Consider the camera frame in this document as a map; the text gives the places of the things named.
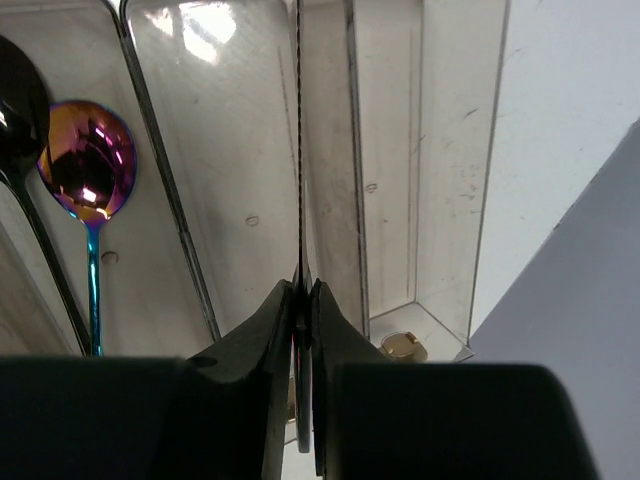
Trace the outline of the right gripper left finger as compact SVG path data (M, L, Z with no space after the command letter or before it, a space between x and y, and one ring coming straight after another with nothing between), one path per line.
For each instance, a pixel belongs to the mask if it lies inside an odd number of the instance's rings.
M277 479L292 285L188 358L5 357L5 479Z

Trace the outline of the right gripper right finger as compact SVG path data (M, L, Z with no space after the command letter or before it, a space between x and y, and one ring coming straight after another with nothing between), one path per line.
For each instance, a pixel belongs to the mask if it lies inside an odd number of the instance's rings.
M321 477L597 477L569 396L549 369L392 361L345 319L321 281L310 322Z

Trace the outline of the black knife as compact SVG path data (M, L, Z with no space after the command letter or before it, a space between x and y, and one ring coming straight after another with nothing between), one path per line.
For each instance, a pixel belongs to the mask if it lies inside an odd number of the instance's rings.
M303 2L295 2L295 73L296 73L296 153L298 164L298 265L294 278L293 314L295 328L294 380L295 419L298 450L309 453L312 440L312 366L311 366L311 320L310 289L311 275L306 240L306 178L304 154L304 121L302 94L302 51L303 51Z

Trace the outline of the iridescent purple spoon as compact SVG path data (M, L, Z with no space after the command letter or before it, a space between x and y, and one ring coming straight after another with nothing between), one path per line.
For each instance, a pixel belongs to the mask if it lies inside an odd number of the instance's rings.
M137 174L133 135L113 110L66 100L49 110L48 143L37 168L49 193L87 235L90 354L103 354L100 230L126 204Z

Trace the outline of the black spoon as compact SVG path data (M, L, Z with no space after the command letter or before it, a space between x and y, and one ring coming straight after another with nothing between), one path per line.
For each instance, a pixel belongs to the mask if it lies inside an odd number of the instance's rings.
M13 42L1 39L1 182L26 216L49 267L81 353L91 353L90 336L54 246L26 186L48 146L50 100L31 59Z

